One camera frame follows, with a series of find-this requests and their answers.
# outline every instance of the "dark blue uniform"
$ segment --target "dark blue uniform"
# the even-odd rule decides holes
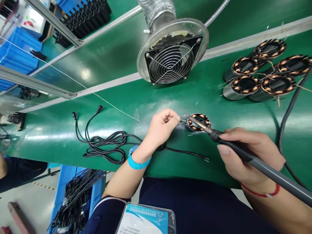
[[[45,172],[48,163],[21,159],[15,157],[4,158],[7,174],[0,179],[0,193],[21,185]]]
[[[129,199],[104,197],[83,234],[115,234]],[[192,179],[144,178],[139,203],[173,210],[176,233],[278,233],[267,221],[217,184]]]

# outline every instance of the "sleeve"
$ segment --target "sleeve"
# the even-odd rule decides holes
[[[83,234],[115,234],[121,219],[124,207],[130,199],[121,199],[112,196],[102,198],[95,206],[88,220]]]

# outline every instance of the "copper coil winding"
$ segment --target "copper coil winding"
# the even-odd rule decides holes
[[[271,81],[272,80],[284,80],[287,81],[288,87],[285,88],[284,90],[277,90],[274,91],[272,88],[270,88],[270,85],[272,85]],[[291,92],[292,90],[294,90],[296,88],[296,81],[288,76],[282,76],[282,75],[278,75],[278,74],[274,74],[274,75],[269,75],[268,77],[264,78],[261,82],[261,89],[268,93],[269,95],[273,95],[273,96],[283,96],[285,94],[288,94],[289,92]]]
[[[242,71],[243,69],[240,67],[242,62],[251,62],[252,66],[246,70]],[[255,73],[259,69],[260,63],[259,60],[252,57],[243,57],[236,60],[232,66],[232,71],[237,75],[250,75]]]
[[[204,125],[206,125],[207,127],[210,127],[211,126],[211,123],[210,123],[210,121],[209,121],[209,119],[208,119],[208,117],[206,116],[206,115],[204,115],[204,114],[201,114],[201,113],[195,113],[195,114],[192,114],[191,115],[193,118],[195,118],[195,119],[197,119],[197,118],[202,118],[202,120],[204,121],[203,123],[204,123]],[[190,129],[190,130],[192,130],[192,131],[194,131],[194,132],[202,132],[204,129],[203,128],[201,128],[201,127],[195,127],[194,125],[193,125],[193,122],[191,121],[191,120],[189,120],[188,119],[188,121],[187,121],[187,124],[186,124],[186,126]]]
[[[298,69],[296,71],[291,71],[289,68],[289,64],[291,64],[292,60],[302,61],[304,63],[304,69]],[[293,55],[281,60],[277,65],[277,69],[280,73],[286,73],[289,76],[298,77],[306,74],[309,70],[309,67],[312,65],[312,57],[307,55]]]
[[[240,76],[232,81],[231,87],[232,87],[232,90],[238,94],[243,94],[243,95],[253,94],[259,89],[260,82],[258,78],[251,76],[251,75]]]
[[[268,45],[273,45],[275,48],[267,50]],[[279,39],[270,39],[262,42],[259,44],[255,49],[254,53],[259,59],[263,60],[272,60],[278,56],[280,56],[285,50],[287,46],[286,43],[283,40]]]

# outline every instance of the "blue wristband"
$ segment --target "blue wristband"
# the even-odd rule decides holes
[[[150,160],[152,159],[152,157],[147,160],[145,163],[136,163],[135,161],[133,161],[132,157],[131,157],[131,154],[138,148],[139,146],[136,145],[135,147],[131,148],[130,151],[129,151],[129,155],[128,155],[128,163],[129,163],[129,166],[135,170],[141,170],[145,167],[147,167],[150,163]]]

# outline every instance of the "person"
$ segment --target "person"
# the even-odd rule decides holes
[[[171,109],[154,115],[146,137],[131,154],[131,160],[134,163],[150,160],[179,121],[180,117]],[[225,130],[220,138],[248,144],[251,151],[276,170],[281,170],[285,163],[275,144],[264,133],[238,127]],[[230,147],[217,147],[226,170],[241,182],[253,210],[228,188],[208,181],[182,178],[144,177],[139,204],[172,210],[178,234],[312,233],[310,207],[255,168],[244,164]],[[146,170],[146,167],[134,169],[132,163],[128,159],[114,174],[86,224],[84,234],[116,233],[126,202],[136,192]]]
[[[0,152],[0,193],[15,188],[44,173],[48,163],[16,157],[4,158]]]

